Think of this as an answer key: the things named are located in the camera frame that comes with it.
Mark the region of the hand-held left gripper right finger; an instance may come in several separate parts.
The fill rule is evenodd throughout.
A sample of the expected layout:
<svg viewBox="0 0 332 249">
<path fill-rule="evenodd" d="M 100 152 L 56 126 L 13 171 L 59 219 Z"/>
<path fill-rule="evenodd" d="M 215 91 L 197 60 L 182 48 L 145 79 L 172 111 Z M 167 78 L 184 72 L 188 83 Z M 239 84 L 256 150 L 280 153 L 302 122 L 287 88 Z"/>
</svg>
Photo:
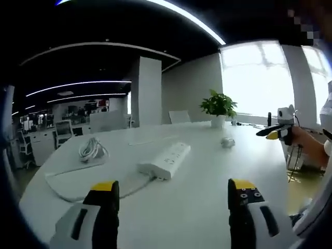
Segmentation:
<svg viewBox="0 0 332 249">
<path fill-rule="evenodd" d="M 231 248 L 291 248 L 296 242 L 289 216 L 249 181 L 228 180 L 228 209 Z"/>
</svg>

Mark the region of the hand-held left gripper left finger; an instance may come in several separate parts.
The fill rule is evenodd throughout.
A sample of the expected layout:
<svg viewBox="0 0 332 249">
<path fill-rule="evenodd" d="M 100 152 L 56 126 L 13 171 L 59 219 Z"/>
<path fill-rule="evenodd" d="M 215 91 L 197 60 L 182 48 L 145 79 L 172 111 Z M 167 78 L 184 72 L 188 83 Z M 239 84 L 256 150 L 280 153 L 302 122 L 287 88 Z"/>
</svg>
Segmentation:
<svg viewBox="0 0 332 249">
<path fill-rule="evenodd" d="M 57 221 L 50 248 L 117 248 L 119 182 L 91 187 L 82 203 Z"/>
</svg>

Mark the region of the person's right hand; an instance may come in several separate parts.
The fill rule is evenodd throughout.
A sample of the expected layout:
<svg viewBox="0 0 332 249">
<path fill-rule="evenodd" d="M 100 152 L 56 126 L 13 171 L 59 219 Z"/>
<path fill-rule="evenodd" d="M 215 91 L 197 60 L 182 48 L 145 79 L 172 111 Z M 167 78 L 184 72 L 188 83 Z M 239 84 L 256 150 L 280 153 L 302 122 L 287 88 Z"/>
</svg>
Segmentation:
<svg viewBox="0 0 332 249">
<path fill-rule="evenodd" d="M 305 154 L 309 153 L 312 136 L 299 126 L 292 127 L 293 143 L 300 145 Z"/>
</svg>

